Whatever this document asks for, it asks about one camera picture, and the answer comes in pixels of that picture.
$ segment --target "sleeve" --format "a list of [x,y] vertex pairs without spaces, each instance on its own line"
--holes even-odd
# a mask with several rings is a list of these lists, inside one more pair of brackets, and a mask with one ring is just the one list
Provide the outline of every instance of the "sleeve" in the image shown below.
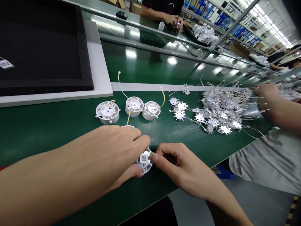
[[175,8],[174,15],[180,15],[182,11],[182,7],[184,4],[184,0],[180,0]]
[[147,8],[153,8],[154,0],[143,0],[142,5],[146,6]]

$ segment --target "wire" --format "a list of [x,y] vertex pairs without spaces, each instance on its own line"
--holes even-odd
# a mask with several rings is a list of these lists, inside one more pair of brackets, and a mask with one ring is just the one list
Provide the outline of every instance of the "wire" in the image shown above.
[[127,126],[129,125],[129,118],[130,118],[130,116],[131,116],[131,113],[132,113],[132,109],[131,109],[131,111],[129,112],[128,122],[126,123]]
[[177,92],[177,91],[174,91],[172,94],[170,94],[169,96],[171,96],[171,95],[173,95],[175,92]]
[[163,107],[163,105],[164,105],[164,103],[165,103],[165,94],[164,94],[164,92],[163,92],[162,86],[160,86],[160,88],[161,88],[162,93],[163,93],[163,104],[162,104],[162,106],[161,106],[161,107]]
[[112,104],[115,103],[115,100],[111,100],[110,102],[108,102],[108,103],[106,104],[106,106],[108,106],[110,103],[111,103],[111,105],[109,106],[109,108],[112,106]]
[[121,86],[120,86],[120,80],[119,80],[119,75],[120,75],[120,71],[118,72],[118,83],[119,83],[119,87],[120,87],[120,90],[121,90],[121,92],[123,93],[123,95],[128,99],[128,97],[124,94],[124,92],[122,91],[122,88],[121,88]]

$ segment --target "factory floor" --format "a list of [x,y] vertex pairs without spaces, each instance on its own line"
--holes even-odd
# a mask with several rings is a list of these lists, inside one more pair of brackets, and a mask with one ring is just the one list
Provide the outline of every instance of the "factory floor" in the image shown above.
[[[256,226],[284,226],[294,195],[267,188],[241,178],[222,180]],[[168,196],[179,226],[214,226],[204,200],[193,198],[180,189]]]

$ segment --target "green workbench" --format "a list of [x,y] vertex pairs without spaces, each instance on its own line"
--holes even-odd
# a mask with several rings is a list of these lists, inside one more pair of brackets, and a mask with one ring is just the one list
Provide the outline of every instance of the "green workbench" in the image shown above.
[[[188,83],[189,85],[197,85],[200,83],[201,75],[204,75],[204,82],[212,82],[217,85],[223,79],[230,82],[245,77],[236,71],[222,75],[219,73],[220,67],[179,57],[175,57],[176,64],[170,64],[168,62],[170,56],[168,55],[111,42],[103,41],[102,47],[111,82],[118,81],[118,71],[121,71],[120,81],[126,83],[177,85]],[[127,51],[134,51],[137,57],[127,56]],[[248,85],[251,85],[250,81],[244,82],[244,86]],[[160,104],[163,101],[160,91],[130,91],[126,94],[138,96],[144,103],[155,101]],[[182,92],[177,92],[173,96],[186,102],[189,107],[196,108],[202,107],[201,94],[201,92],[191,92],[189,95],[185,95]],[[142,115],[139,115],[138,117],[131,117],[129,121],[130,125],[139,128],[142,134],[151,138],[150,148],[152,151],[156,151],[160,143],[182,142],[205,164],[213,167],[254,141],[244,132],[233,131],[231,135],[214,132],[209,135],[194,122],[186,119],[181,122],[177,121],[174,115],[169,112],[172,107],[168,103],[168,95],[169,93],[165,92],[166,102],[157,119],[147,121]],[[126,125],[128,119],[124,110],[126,98],[119,91],[114,91],[113,98],[104,97],[1,108],[0,167],[60,147],[102,126],[100,120],[95,118],[95,109],[101,102],[111,99],[115,99],[116,104],[121,109],[120,118],[115,124]],[[194,114],[188,111],[187,117],[194,118]],[[250,125],[262,133],[267,133],[272,127],[262,117],[257,120],[246,121],[245,125]],[[248,133],[255,137],[260,136],[258,132],[251,129],[248,130]],[[164,173],[153,167],[142,178],[130,179],[119,189],[61,220],[57,225],[118,225],[167,196],[176,188]]]

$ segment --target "black shirt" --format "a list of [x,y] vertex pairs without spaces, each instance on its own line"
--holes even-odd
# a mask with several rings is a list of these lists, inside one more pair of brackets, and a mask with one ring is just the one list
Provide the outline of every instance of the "black shirt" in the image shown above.
[[[283,56],[284,56],[284,51],[283,51],[283,52],[279,52],[279,53],[275,53],[275,54],[269,56],[268,59],[267,59],[267,61],[269,61],[270,63],[272,63],[272,62],[274,62],[275,60],[277,60],[277,59],[279,59],[279,58],[281,58],[281,57],[283,57]],[[281,60],[275,62],[274,64],[275,64],[275,65],[278,65],[280,61],[281,61]]]
[[170,15],[180,15],[184,0],[143,0],[142,5]]

